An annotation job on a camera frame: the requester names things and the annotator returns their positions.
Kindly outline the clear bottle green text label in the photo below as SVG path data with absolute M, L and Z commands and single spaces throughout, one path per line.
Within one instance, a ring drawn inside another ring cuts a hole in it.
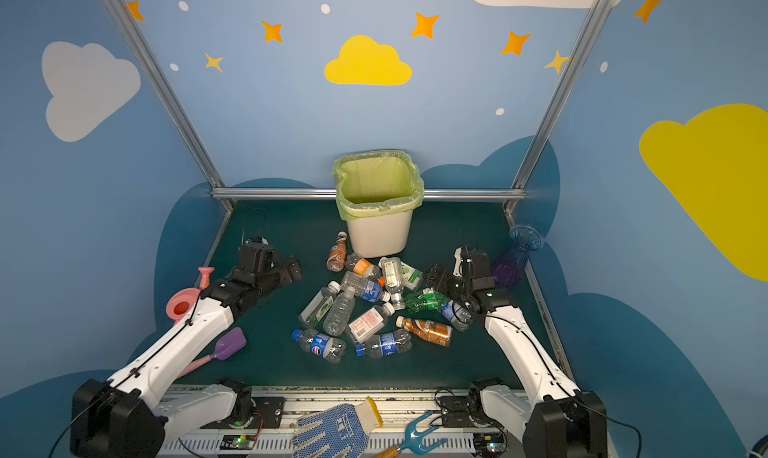
M 340 291 L 341 286 L 336 281 L 331 281 L 327 286 L 322 287 L 298 316 L 302 326 L 305 329 L 316 329 L 333 306 Z

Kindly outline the clear ribbed water bottle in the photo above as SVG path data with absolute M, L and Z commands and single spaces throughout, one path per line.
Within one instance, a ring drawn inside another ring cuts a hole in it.
M 323 329 L 327 335 L 340 336 L 348 326 L 355 305 L 355 289 L 347 288 L 336 298 L 329 310 Z

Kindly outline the pink label square bottle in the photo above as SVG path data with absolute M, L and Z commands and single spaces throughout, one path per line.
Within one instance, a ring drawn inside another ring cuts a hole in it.
M 383 329 L 394 313 L 395 309 L 389 302 L 374 305 L 349 323 L 346 334 L 356 344 L 362 344 Z

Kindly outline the Pepsi bottle blue cap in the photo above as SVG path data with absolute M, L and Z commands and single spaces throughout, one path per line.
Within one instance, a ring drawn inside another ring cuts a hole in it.
M 295 329 L 291 338 L 303 351 L 332 364 L 339 364 L 346 352 L 346 343 L 343 340 L 319 333 L 315 329 Z
M 402 354 L 412 348 L 411 334 L 406 329 L 373 335 L 364 343 L 355 346 L 358 357 L 368 356 L 379 359 L 396 354 Z

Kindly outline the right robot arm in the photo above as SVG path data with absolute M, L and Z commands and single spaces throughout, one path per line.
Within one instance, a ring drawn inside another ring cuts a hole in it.
M 491 275 L 480 250 L 459 248 L 449 270 L 435 265 L 424 284 L 473 315 L 501 348 L 526 397 L 496 380 L 470 387 L 470 402 L 480 419 L 503 426 L 522 445 L 526 457 L 607 457 L 606 408 L 560 369 L 531 331 L 512 294 Z

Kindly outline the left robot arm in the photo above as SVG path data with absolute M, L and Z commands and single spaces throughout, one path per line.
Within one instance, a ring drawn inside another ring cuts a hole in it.
M 301 278 L 295 257 L 282 257 L 260 237 L 246 241 L 237 265 L 199 291 L 180 322 L 106 381 L 89 379 L 76 390 L 66 431 L 70 452 L 154 457 L 164 445 L 210 423 L 251 420 L 251 388 L 231 379 L 181 399 L 161 399 L 210 342 L 260 300 Z

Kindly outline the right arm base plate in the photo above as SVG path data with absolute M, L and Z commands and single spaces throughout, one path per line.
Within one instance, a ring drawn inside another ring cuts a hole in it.
M 443 395 L 436 398 L 440 411 L 438 422 L 445 428 L 473 428 L 478 425 L 472 416 L 466 396 Z

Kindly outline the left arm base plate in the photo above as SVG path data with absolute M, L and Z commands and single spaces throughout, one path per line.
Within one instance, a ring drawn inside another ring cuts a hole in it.
M 224 420 L 205 425 L 205 429 L 278 429 L 281 426 L 285 399 L 276 396 L 255 396 L 245 412 L 235 409 L 233 415 Z

